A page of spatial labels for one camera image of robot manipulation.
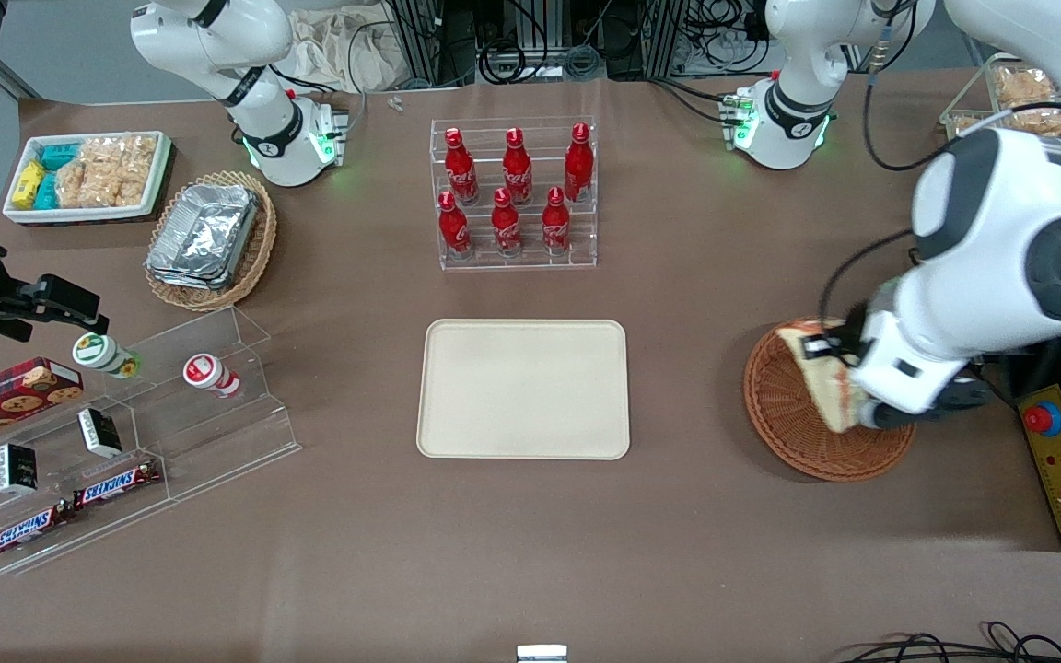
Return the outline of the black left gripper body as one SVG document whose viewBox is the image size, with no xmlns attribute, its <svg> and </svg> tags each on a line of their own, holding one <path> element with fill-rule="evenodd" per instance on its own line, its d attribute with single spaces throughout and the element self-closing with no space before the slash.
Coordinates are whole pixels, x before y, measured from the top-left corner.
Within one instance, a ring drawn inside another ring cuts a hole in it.
<svg viewBox="0 0 1061 663">
<path fill-rule="evenodd" d="M 857 368 L 866 353 L 863 331 L 868 313 L 868 303 L 855 303 L 847 311 L 841 326 L 838 326 L 838 353 L 847 368 Z"/>
</svg>

